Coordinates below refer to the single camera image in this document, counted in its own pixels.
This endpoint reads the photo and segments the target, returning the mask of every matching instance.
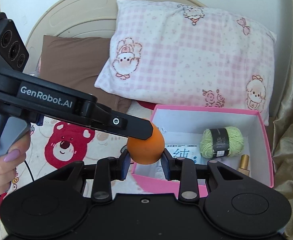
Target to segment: box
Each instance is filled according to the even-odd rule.
[[[201,106],[157,105],[150,118],[161,131],[165,146],[173,157],[186,157],[196,164],[206,164],[199,144],[206,129],[236,126],[244,137],[244,150],[238,156],[218,160],[238,169],[242,154],[250,156],[250,177],[273,187],[273,167],[270,147],[262,118],[258,111]],[[178,196],[179,182],[165,180],[160,161],[151,165],[134,164],[132,176],[147,192],[174,193]],[[198,180],[201,197],[208,195],[205,181]]]

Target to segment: gray trigger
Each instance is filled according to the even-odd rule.
[[[23,137],[30,129],[31,124],[29,122],[16,117],[10,117],[0,138],[0,156],[8,153],[11,145]]]

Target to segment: camera module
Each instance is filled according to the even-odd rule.
[[[25,55],[22,54],[17,61],[17,67],[22,67],[24,60],[25,60]]]
[[[3,48],[7,47],[11,41],[11,38],[12,38],[12,32],[10,30],[6,31],[2,36],[1,46]]]
[[[8,53],[10,60],[14,60],[16,58],[17,54],[19,53],[19,50],[20,50],[20,44],[18,41],[16,41],[12,44],[10,51]]]

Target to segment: pink fingernail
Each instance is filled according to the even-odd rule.
[[[13,151],[10,151],[4,158],[4,161],[6,163],[14,161],[15,159],[17,159],[20,156],[20,150],[19,149],[15,149]]]

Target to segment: hand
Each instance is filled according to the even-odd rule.
[[[13,144],[8,154],[0,156],[0,195],[10,189],[11,181],[16,176],[16,167],[25,161],[25,152],[31,142],[30,131]]]

